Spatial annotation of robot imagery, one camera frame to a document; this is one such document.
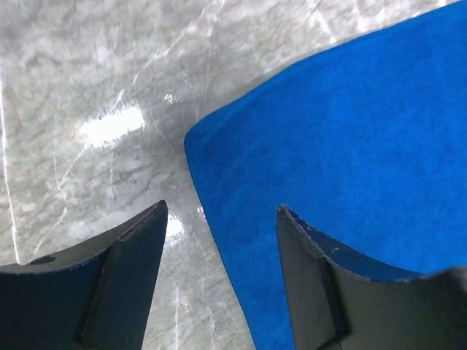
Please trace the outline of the dark blue towel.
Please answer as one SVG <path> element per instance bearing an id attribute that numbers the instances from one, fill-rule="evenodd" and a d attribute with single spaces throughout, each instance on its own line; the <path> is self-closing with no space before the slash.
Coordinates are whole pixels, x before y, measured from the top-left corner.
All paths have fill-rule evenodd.
<path id="1" fill-rule="evenodd" d="M 466 269 L 466 3 L 312 55 L 185 137 L 257 349 L 297 349 L 277 210 L 382 263 Z"/>

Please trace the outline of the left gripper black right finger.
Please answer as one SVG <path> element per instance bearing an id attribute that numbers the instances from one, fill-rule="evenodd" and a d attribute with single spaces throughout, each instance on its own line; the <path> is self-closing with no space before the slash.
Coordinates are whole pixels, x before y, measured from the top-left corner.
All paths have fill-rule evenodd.
<path id="1" fill-rule="evenodd" d="M 466 269 L 421 274 L 370 258 L 285 206 L 277 241 L 297 349 L 464 349 Z"/>

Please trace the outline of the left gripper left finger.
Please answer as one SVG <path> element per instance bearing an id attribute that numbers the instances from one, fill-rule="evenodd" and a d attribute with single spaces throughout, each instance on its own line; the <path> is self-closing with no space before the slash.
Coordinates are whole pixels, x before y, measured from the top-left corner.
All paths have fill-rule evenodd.
<path id="1" fill-rule="evenodd" d="M 140 349 L 161 263 L 159 201 L 113 229 L 1 267 L 3 349 Z"/>

